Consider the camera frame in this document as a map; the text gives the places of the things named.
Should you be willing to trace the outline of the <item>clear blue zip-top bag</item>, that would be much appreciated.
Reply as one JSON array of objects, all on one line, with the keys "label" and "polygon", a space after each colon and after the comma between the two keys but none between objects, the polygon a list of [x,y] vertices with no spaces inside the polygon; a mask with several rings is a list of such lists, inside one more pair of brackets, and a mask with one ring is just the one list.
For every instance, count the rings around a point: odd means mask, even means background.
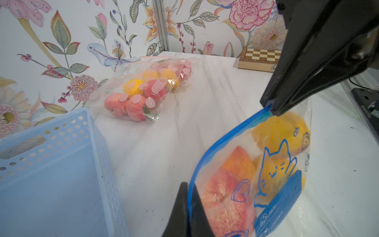
[{"label": "clear blue zip-top bag", "polygon": [[311,101],[281,116],[260,110],[214,143],[189,183],[191,234],[265,237],[305,187],[311,149]]}]

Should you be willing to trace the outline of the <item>dark pink peach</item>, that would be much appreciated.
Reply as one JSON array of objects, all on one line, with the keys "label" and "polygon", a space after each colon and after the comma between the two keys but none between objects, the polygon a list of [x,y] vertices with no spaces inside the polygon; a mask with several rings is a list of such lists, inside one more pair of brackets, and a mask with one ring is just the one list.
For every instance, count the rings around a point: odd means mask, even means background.
[{"label": "dark pink peach", "polygon": [[138,122],[144,121],[146,118],[145,105],[146,105],[146,97],[139,94],[131,97],[125,107],[129,118]]}]

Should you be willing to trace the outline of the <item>yellow peach top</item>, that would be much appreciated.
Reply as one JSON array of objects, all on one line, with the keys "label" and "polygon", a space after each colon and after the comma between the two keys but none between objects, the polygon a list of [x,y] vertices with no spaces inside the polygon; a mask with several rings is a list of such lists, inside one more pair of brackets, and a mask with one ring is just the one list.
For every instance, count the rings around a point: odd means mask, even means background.
[{"label": "yellow peach top", "polygon": [[258,173],[258,193],[255,203],[268,205],[287,183],[289,177],[299,170],[296,160],[289,158],[265,157]]}]

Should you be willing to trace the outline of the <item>clear pink zip-top bag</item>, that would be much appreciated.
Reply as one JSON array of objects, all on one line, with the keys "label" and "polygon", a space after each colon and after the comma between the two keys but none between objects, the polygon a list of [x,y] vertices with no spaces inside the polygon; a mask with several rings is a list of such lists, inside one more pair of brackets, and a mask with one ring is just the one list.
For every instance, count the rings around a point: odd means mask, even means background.
[{"label": "clear pink zip-top bag", "polygon": [[126,66],[90,95],[86,107],[114,118],[154,123],[183,67],[182,62],[165,61]]},{"label": "clear pink zip-top bag", "polygon": [[143,72],[143,79],[166,80],[166,87],[169,90],[175,90],[177,87],[188,87],[190,85],[188,81],[200,60],[197,57],[143,56],[141,62],[153,63],[149,69]]}]

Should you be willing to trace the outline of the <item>orange red peach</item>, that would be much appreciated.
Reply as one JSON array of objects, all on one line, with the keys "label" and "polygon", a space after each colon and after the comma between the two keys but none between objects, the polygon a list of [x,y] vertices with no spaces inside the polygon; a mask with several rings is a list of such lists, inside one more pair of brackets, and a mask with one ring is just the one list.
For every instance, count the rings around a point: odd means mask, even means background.
[{"label": "orange red peach", "polygon": [[237,146],[222,164],[221,169],[226,170],[238,179],[254,180],[257,168],[251,160],[247,151],[241,146]]}]

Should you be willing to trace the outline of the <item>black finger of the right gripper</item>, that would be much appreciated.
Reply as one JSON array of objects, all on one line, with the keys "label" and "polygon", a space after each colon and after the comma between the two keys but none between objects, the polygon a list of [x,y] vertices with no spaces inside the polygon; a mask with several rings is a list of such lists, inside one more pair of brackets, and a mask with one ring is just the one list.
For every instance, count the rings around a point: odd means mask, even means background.
[{"label": "black finger of the right gripper", "polygon": [[277,1],[288,31],[260,99],[280,116],[308,97],[379,67],[378,1]]}]

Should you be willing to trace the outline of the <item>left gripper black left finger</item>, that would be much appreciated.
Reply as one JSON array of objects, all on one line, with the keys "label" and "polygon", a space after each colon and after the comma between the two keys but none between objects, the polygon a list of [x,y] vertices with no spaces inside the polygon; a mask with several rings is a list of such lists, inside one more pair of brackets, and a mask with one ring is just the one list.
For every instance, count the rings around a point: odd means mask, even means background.
[{"label": "left gripper black left finger", "polygon": [[187,237],[188,236],[188,183],[182,182],[171,211],[167,226],[162,237]]}]

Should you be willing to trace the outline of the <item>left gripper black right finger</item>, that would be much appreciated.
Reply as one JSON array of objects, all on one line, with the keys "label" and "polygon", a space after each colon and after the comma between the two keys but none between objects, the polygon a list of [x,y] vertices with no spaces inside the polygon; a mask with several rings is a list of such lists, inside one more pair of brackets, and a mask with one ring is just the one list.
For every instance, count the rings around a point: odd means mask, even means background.
[{"label": "left gripper black right finger", "polygon": [[194,185],[191,204],[192,213],[188,212],[188,236],[189,237],[215,237],[208,223],[205,210],[200,200],[196,185]]}]

